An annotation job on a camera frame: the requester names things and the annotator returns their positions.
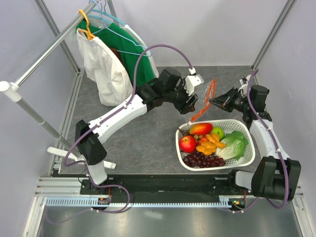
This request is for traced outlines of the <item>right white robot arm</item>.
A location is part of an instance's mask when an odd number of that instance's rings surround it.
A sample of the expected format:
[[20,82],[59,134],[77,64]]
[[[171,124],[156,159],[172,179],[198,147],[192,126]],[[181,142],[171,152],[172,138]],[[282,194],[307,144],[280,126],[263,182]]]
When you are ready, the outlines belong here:
[[294,198],[301,164],[281,147],[270,114],[265,110],[269,89],[253,85],[245,96],[237,88],[209,101],[226,112],[237,110],[253,136],[261,161],[255,172],[234,169],[226,182],[227,191],[238,194],[250,189],[255,197],[291,201]]

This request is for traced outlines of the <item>brown longan cluster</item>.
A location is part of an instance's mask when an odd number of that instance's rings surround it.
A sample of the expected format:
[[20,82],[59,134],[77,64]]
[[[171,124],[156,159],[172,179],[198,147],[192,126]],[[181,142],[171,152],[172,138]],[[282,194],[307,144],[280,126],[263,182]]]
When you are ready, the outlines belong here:
[[178,131],[183,135],[183,136],[192,136],[194,137],[196,140],[201,139],[203,137],[203,135],[193,135],[190,134],[188,130],[182,130],[180,128],[177,128]]

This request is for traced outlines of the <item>red yellow mango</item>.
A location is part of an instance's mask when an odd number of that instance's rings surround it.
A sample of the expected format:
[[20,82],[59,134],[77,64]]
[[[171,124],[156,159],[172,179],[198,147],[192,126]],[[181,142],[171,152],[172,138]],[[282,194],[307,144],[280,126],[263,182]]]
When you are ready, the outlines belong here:
[[211,123],[196,123],[193,124],[189,130],[191,135],[206,135],[209,134],[213,129]]

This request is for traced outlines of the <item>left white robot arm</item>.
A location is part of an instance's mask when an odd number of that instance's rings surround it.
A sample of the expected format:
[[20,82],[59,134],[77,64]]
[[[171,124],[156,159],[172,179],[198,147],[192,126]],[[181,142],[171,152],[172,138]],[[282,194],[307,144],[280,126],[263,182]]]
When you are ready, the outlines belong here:
[[90,122],[79,121],[76,124],[76,146],[93,180],[92,190],[97,194],[104,194],[108,190],[104,167],[107,151],[103,147],[108,138],[133,119],[164,102],[172,103],[182,115],[193,112],[198,99],[195,91],[203,83],[202,77],[194,70],[182,78],[177,70],[164,69],[158,78],[137,87],[135,95],[129,96],[110,112]]

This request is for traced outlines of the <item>clear zip top bag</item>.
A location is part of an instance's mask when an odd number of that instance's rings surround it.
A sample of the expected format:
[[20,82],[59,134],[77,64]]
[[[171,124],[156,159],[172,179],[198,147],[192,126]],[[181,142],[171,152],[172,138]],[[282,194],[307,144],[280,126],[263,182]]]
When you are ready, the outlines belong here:
[[210,99],[214,98],[216,94],[216,78],[214,78],[207,89],[202,94],[202,108],[195,113],[189,120],[188,124],[191,124],[195,122],[198,118],[200,118],[211,106],[211,102],[209,102]]

